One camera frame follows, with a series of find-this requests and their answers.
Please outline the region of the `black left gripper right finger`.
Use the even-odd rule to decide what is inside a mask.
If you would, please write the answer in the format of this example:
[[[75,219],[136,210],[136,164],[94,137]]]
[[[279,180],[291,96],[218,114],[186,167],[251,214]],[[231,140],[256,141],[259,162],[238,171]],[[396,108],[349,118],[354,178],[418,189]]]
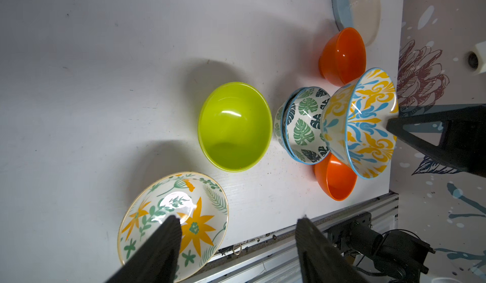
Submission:
[[[296,225],[296,247],[303,282],[366,282],[308,218]]]

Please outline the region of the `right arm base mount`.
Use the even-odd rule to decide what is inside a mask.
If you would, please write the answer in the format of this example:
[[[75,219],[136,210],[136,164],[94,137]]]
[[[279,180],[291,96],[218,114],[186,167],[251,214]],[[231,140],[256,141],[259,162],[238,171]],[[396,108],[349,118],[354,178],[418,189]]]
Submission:
[[[416,234],[403,229],[376,232],[372,214],[364,212],[327,230],[327,239],[344,253],[359,253],[373,261],[376,273],[361,269],[371,277],[391,277],[404,282],[419,282],[429,268],[425,260],[435,250]]]

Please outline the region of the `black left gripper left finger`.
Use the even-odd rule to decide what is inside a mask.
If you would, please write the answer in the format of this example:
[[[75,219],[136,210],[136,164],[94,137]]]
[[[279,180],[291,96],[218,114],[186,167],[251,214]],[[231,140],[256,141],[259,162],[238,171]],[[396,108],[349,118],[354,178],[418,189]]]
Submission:
[[[181,240],[180,220],[171,215],[108,282],[173,282]]]

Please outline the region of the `blue yellow patterned bowl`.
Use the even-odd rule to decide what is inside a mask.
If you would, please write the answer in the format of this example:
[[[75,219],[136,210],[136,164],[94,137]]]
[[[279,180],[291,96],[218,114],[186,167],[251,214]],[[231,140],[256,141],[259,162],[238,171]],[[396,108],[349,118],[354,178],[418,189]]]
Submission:
[[[321,134],[331,154],[362,179],[386,170],[396,147],[387,131],[399,105],[394,83],[386,71],[371,68],[338,89],[320,119]]]

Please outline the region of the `yellow flower patterned bowl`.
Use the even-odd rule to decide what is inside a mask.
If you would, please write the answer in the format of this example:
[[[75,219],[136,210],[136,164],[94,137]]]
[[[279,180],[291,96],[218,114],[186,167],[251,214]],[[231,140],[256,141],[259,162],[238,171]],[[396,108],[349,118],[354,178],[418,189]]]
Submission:
[[[179,172],[147,187],[126,212],[117,250],[125,280],[181,282],[218,251],[229,223],[220,184],[197,172]]]

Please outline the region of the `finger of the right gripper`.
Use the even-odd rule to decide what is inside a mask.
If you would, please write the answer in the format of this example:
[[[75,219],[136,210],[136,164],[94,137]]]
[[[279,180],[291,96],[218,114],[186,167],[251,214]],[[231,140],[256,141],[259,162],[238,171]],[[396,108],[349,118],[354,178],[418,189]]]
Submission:
[[[416,123],[442,123],[437,145],[427,142],[404,127]],[[485,105],[391,118],[387,131],[440,165],[485,177]]]

